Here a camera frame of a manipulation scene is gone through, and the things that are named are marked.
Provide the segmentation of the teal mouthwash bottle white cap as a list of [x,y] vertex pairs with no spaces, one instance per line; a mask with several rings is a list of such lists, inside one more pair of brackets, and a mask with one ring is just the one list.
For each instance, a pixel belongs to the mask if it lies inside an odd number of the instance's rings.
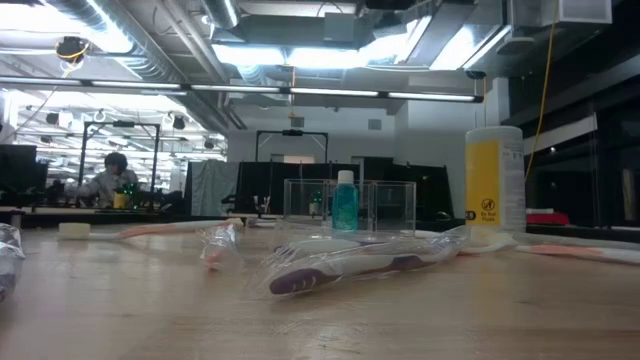
[[340,231],[356,231],[358,211],[358,189],[354,184],[354,173],[351,170],[340,170],[332,195],[332,227]]

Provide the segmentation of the clear acrylic organizer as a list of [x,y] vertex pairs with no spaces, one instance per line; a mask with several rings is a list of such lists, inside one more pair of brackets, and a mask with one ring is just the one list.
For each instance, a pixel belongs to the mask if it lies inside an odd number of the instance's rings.
[[[332,195],[337,179],[287,179],[283,218],[332,227]],[[358,229],[367,232],[407,232],[416,227],[416,184],[354,180],[358,189]]]

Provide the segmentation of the small plastic wrapper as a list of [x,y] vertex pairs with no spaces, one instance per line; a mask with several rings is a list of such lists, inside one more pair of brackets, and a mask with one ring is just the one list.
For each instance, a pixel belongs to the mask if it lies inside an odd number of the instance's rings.
[[239,272],[243,268],[234,224],[222,223],[200,230],[199,234],[204,244],[200,258],[209,270]]

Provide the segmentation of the orange white toothbrush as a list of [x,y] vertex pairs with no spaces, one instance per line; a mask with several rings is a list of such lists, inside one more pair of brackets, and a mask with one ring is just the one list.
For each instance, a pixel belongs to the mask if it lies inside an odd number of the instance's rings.
[[229,218],[226,220],[204,220],[139,225],[115,233],[93,232],[91,230],[91,225],[88,223],[60,223],[58,226],[57,237],[59,240],[111,241],[128,239],[142,235],[185,233],[189,231],[203,230],[217,226],[228,225],[241,226],[242,221],[239,218]]

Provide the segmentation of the plastic at edge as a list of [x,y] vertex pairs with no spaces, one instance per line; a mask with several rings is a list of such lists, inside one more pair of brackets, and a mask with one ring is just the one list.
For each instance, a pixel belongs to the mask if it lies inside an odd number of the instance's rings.
[[13,294],[24,260],[20,230],[0,223],[0,303]]

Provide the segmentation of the black partition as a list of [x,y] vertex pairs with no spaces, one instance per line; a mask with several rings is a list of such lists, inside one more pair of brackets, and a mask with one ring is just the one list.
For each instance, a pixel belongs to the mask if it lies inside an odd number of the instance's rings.
[[239,166],[234,211],[255,210],[254,198],[270,199],[269,212],[281,215],[286,179],[336,179],[341,170],[350,170],[357,180],[400,181],[416,184],[416,210],[420,221],[433,221],[440,213],[454,215],[447,168],[395,164],[389,158],[364,159],[358,164],[243,162]]

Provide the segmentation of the black bar with light tubes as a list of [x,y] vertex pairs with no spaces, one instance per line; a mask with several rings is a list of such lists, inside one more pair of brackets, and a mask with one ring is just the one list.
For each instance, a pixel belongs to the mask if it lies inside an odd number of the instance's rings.
[[24,77],[0,75],[0,84],[5,85],[29,85],[38,87],[62,86],[62,87],[86,87],[104,89],[125,89],[140,91],[160,91],[164,93],[177,92],[225,92],[244,94],[280,94],[280,95],[314,95],[336,96],[354,98],[375,98],[410,101],[436,101],[455,103],[482,103],[481,95],[449,94],[433,92],[399,92],[379,90],[355,90],[355,89],[329,89],[297,86],[248,86],[248,85],[221,85],[221,84],[192,84],[192,83],[158,83],[158,82],[134,82],[121,80],[92,80],[92,79],[67,79],[50,77]]

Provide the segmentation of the grey ceiling box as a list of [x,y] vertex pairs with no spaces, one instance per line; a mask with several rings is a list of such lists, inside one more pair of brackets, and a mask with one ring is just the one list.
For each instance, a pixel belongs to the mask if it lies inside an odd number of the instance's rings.
[[353,14],[325,13],[323,40],[351,43],[355,38],[355,28],[356,17]]

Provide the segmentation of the white yellow wipes canister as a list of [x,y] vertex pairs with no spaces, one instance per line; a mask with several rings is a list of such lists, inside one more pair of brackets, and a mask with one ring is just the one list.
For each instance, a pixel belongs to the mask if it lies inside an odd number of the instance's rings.
[[492,126],[466,133],[465,221],[472,226],[526,230],[521,129]]

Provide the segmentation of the person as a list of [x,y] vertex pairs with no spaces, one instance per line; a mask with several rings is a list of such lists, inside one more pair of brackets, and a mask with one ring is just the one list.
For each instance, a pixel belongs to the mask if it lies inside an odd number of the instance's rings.
[[137,185],[138,177],[128,168],[127,157],[119,152],[108,154],[104,165],[104,171],[98,173],[88,184],[77,188],[76,197],[96,197],[100,208],[112,208],[116,191],[129,185]]

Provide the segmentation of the red box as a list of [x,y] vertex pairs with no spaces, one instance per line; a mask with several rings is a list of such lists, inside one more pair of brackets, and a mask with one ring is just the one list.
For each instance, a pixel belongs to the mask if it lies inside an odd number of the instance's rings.
[[526,215],[526,221],[530,225],[570,225],[569,217],[564,213],[531,213]]

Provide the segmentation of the black background monitor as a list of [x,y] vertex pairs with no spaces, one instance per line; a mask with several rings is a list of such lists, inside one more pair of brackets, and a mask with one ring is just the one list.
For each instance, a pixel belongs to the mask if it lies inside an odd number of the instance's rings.
[[37,183],[36,147],[0,144],[0,190],[23,192]]

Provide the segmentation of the white ceiling vent box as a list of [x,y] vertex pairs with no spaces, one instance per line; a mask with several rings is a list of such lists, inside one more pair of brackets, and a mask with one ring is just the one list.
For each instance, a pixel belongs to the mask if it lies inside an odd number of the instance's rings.
[[611,24],[611,0],[559,0],[561,22]]

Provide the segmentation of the black gantry frame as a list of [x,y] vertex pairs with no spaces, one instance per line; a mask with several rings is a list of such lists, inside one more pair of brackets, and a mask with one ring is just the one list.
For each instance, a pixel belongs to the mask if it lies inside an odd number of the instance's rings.
[[329,163],[328,150],[329,150],[329,133],[327,132],[310,132],[299,129],[286,129],[286,130],[257,130],[255,135],[255,147],[254,147],[254,162],[259,162],[260,138],[263,134],[269,135],[281,135],[286,137],[302,137],[302,136],[322,136],[324,138],[324,144],[322,148],[324,150],[324,163]]
[[137,185],[118,189],[112,208],[100,208],[97,198],[79,198],[79,204],[91,200],[101,210],[154,209],[161,126],[133,120],[89,121],[83,125],[78,168],[78,187],[88,184],[105,170],[104,159],[112,152],[127,157],[128,168],[138,177]]

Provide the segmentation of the corrugated silver air duct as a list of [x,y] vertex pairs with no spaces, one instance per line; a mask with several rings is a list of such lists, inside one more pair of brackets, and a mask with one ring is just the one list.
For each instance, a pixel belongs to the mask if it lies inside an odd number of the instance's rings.
[[124,0],[44,0],[82,24],[100,50],[144,81],[180,83],[186,76],[125,8]]

